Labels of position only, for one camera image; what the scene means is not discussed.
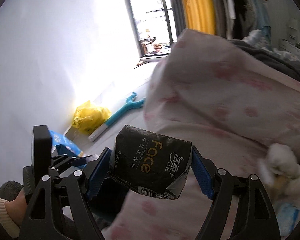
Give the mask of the person left hand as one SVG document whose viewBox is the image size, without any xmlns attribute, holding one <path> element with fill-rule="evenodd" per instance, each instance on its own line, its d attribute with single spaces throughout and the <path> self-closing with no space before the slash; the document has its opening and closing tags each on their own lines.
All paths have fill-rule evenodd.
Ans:
<svg viewBox="0 0 300 240">
<path fill-rule="evenodd" d="M 5 203 L 5 209 L 11 220 L 21 227 L 27 209 L 24 189 L 21 189 L 13 201 Z"/>
</svg>

